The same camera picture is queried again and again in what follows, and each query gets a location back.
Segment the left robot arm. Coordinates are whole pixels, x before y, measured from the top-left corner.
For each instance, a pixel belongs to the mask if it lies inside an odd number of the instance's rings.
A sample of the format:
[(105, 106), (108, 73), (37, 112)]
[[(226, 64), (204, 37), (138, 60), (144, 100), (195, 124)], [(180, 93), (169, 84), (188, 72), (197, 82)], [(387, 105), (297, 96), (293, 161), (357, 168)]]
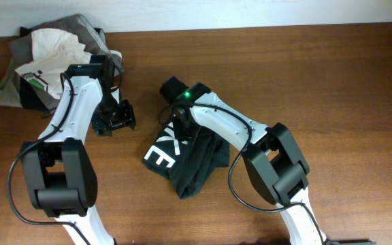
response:
[(62, 225), (75, 244), (115, 244), (95, 207), (97, 176), (84, 147), (88, 129), (111, 136), (135, 128), (132, 105), (113, 85), (118, 71), (108, 55), (93, 55), (87, 64), (73, 64), (60, 75), (63, 94), (36, 142), (25, 142), (17, 159), (34, 208)]

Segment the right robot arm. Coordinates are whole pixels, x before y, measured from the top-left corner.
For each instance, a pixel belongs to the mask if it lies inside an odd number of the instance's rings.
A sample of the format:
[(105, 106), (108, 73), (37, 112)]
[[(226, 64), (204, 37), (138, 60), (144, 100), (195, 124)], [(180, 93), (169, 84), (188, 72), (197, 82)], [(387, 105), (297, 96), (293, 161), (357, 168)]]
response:
[(252, 187), (273, 205), (257, 211), (281, 214), (291, 244), (328, 244), (310, 205), (310, 167), (286, 126), (269, 127), (246, 117), (202, 83), (189, 87), (170, 78), (159, 92), (185, 132), (202, 126), (238, 149), (236, 158), (243, 160)]

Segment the dark green t-shirt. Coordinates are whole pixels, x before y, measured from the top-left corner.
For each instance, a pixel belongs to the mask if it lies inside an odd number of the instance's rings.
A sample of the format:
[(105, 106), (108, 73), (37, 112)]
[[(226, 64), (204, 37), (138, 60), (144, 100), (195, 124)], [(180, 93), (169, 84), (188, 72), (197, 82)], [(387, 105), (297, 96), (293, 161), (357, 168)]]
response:
[(206, 127), (197, 126), (192, 136), (174, 118), (159, 131), (142, 163), (171, 182), (179, 199), (196, 196), (217, 168), (228, 167), (230, 144)]

